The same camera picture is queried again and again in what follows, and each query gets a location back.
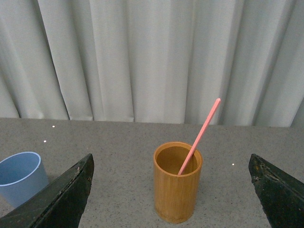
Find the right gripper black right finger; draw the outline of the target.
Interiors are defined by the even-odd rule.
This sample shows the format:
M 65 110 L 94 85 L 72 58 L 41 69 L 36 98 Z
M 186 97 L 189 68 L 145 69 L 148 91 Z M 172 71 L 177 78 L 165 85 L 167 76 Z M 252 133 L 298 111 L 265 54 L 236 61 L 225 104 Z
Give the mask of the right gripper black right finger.
M 251 182 L 273 228 L 304 226 L 304 184 L 262 157 L 252 154 Z

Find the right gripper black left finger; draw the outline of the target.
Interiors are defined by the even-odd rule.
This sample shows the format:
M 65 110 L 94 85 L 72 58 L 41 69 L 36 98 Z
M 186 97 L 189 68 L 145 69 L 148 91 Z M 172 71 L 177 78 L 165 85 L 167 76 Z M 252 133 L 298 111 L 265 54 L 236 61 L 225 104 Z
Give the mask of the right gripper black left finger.
M 92 154 L 0 219 L 2 228 L 77 228 L 94 174 Z

